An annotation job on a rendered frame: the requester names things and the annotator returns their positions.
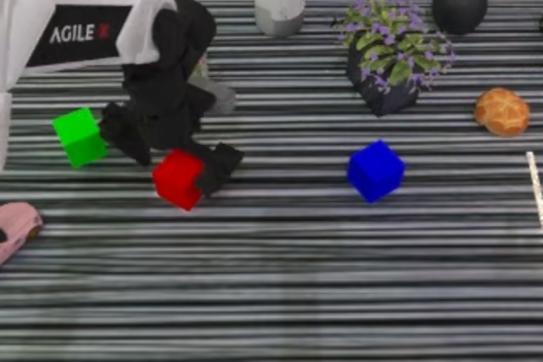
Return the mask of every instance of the red x logo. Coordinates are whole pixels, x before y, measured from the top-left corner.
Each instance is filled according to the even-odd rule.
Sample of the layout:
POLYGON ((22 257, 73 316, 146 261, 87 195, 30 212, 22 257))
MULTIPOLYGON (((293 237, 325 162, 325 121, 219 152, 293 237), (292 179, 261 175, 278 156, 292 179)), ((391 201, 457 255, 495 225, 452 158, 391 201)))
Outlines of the red x logo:
POLYGON ((100 23, 98 25, 98 38, 105 40, 109 37, 109 25, 107 23, 100 23))

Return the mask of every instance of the round black vase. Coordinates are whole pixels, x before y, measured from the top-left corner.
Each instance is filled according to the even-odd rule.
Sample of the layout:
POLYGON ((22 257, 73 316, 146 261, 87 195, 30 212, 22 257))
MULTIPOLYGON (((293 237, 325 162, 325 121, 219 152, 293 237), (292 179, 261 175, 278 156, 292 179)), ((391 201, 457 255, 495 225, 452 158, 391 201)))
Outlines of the round black vase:
POLYGON ((432 15, 435 24, 443 32, 467 34, 483 21, 488 0, 433 0, 432 15))
MULTIPOLYGON (((379 91, 378 85, 373 78, 362 80, 360 62, 366 50, 373 45, 371 44, 359 51, 356 49, 356 41, 350 44, 346 74, 355 91, 361 95, 372 113, 379 118, 386 114, 395 114, 415 105, 418 92, 410 92, 411 86, 406 81, 392 86, 390 92, 384 93, 379 91)), ((391 70, 390 68, 388 72, 385 71, 384 75, 389 75, 391 70)))

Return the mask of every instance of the round bread bun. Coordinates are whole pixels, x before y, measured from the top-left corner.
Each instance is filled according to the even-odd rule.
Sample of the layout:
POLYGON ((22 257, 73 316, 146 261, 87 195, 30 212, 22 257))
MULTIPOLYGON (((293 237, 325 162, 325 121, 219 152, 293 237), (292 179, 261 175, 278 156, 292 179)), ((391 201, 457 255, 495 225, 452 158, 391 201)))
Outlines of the round bread bun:
POLYGON ((481 94, 473 115, 490 133, 516 136, 528 127, 529 105, 513 91, 492 88, 481 94))

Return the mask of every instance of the table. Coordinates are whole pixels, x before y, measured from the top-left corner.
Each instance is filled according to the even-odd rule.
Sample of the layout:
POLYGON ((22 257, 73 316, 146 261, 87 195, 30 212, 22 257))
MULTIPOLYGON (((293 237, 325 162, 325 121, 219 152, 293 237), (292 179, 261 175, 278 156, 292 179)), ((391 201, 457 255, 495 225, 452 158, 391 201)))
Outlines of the table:
POLYGON ((525 152, 543 157, 543 0, 490 0, 478 32, 454 39, 452 72, 381 119, 350 90, 329 28, 350 1, 308 0, 302 32, 277 41, 250 0, 204 0, 219 25, 211 74, 238 89, 238 110, 206 118, 199 140, 246 159, 190 214, 116 151, 69 167, 51 120, 124 98, 117 69, 20 81, 0 199, 35 204, 47 228, 0 274, 0 360, 540 359, 525 152), (492 86, 530 103, 522 136, 473 121, 492 86), (406 179, 368 205, 345 168, 378 138, 406 179))

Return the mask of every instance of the red cube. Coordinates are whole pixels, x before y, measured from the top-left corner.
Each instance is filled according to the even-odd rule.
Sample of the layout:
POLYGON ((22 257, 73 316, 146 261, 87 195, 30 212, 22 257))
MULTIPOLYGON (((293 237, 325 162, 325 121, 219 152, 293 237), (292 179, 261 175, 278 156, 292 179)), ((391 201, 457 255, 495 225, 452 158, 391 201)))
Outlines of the red cube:
POLYGON ((153 171, 156 192, 166 201, 190 211, 202 198, 194 182, 204 163, 192 154, 172 150, 153 171))

